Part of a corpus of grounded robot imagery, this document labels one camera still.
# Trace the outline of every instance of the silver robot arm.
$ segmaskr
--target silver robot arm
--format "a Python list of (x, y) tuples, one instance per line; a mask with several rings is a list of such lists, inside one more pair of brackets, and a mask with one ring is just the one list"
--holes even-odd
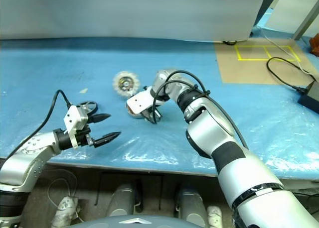
[(0, 228), (17, 228), (21, 214), (45, 163), (68, 148), (78, 146), (99, 147), (116, 138), (113, 132), (94, 140), (88, 123), (100, 122), (109, 114), (87, 116), (81, 107), (70, 106), (64, 122), (66, 130), (37, 134), (28, 140), (11, 157), (6, 159), (0, 171)]
[[(152, 87), (127, 101), (135, 113), (149, 114), (173, 99), (189, 126), (186, 138), (199, 155), (212, 158), (220, 187), (237, 228), (317, 228), (319, 223), (261, 160), (235, 139), (233, 126), (207, 94), (182, 83), (170, 83), (157, 91), (172, 71), (157, 73)], [(189, 80), (175, 74), (169, 80)], [(154, 121), (152, 115), (146, 118)]]

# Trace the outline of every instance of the metal gear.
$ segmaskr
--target metal gear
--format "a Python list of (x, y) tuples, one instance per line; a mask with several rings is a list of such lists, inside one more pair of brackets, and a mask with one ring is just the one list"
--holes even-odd
[(113, 79), (113, 88), (121, 96), (131, 97), (136, 94), (140, 81), (135, 73), (129, 71), (119, 72)]

